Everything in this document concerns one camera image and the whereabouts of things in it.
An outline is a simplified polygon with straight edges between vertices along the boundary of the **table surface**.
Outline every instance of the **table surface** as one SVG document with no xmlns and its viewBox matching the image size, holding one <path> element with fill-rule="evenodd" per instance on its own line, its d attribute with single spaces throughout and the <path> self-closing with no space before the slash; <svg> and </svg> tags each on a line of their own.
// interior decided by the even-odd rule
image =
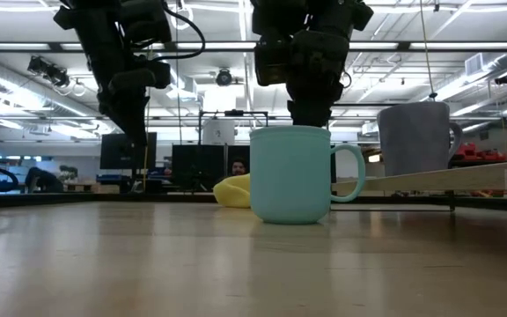
<svg viewBox="0 0 507 317">
<path fill-rule="evenodd" d="M 214 204 L 0 210 L 0 316 L 507 316 L 507 212 L 335 208 L 308 226 Z"/>
</svg>

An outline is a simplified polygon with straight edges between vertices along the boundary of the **mug handle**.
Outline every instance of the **mug handle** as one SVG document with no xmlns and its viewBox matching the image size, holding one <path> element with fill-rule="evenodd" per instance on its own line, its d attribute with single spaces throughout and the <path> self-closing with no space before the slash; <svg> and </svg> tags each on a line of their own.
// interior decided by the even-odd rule
<svg viewBox="0 0 507 317">
<path fill-rule="evenodd" d="M 353 153 L 353 155 L 357 159 L 357 185 L 353 193 L 347 196 L 336 196 L 332 195 L 332 201 L 337 203 L 347 203 L 356 199 L 356 197 L 363 190 L 363 185 L 365 184 L 365 159 L 363 158 L 363 154 L 361 153 L 361 148 L 355 145 L 350 144 L 341 144 L 335 146 L 331 149 L 330 155 L 336 153 L 337 151 L 347 150 Z"/>
<path fill-rule="evenodd" d="M 449 123 L 449 129 L 453 131 L 453 144 L 451 146 L 451 149 L 449 149 L 449 159 L 447 161 L 450 161 L 461 146 L 461 142 L 463 141 L 463 129 L 461 126 L 459 126 L 455 122 Z"/>
</svg>

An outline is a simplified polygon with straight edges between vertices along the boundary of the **mug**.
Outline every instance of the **mug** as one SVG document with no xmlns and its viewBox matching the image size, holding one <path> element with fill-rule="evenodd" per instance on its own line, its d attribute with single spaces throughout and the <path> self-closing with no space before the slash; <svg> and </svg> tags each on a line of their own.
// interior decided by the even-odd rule
<svg viewBox="0 0 507 317">
<path fill-rule="evenodd" d="M 449 122 L 444 102 L 389 107 L 378 113 L 377 121 L 386 176 L 447 169 L 463 137 L 461 127 Z M 455 138 L 451 148 L 450 129 Z"/>
<path fill-rule="evenodd" d="M 330 149 L 330 132 L 307 126 L 257 129 L 250 134 L 250 200 L 252 210 L 268 223 L 316 223 L 330 210 L 330 201 L 354 200 L 365 183 L 365 161 L 358 146 Z M 351 195 L 331 195 L 330 155 L 352 152 L 358 180 Z"/>
</svg>

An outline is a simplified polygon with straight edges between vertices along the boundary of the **gray mug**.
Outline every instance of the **gray mug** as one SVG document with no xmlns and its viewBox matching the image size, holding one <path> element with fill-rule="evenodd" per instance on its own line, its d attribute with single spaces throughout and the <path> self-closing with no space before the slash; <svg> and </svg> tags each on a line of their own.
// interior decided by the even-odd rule
<svg viewBox="0 0 507 317">
<path fill-rule="evenodd" d="M 386 176 L 446 169 L 463 137 L 461 127 L 449 122 L 449 106 L 443 102 L 389 107 L 377 121 Z"/>
</svg>

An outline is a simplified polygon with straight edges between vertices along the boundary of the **yellow sponge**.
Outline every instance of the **yellow sponge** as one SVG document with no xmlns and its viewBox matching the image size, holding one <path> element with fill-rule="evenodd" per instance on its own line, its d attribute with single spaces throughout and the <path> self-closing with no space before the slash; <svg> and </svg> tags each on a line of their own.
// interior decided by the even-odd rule
<svg viewBox="0 0 507 317">
<path fill-rule="evenodd" d="M 250 208 L 250 174 L 224 179 L 214 187 L 214 193 L 224 207 Z"/>
</svg>

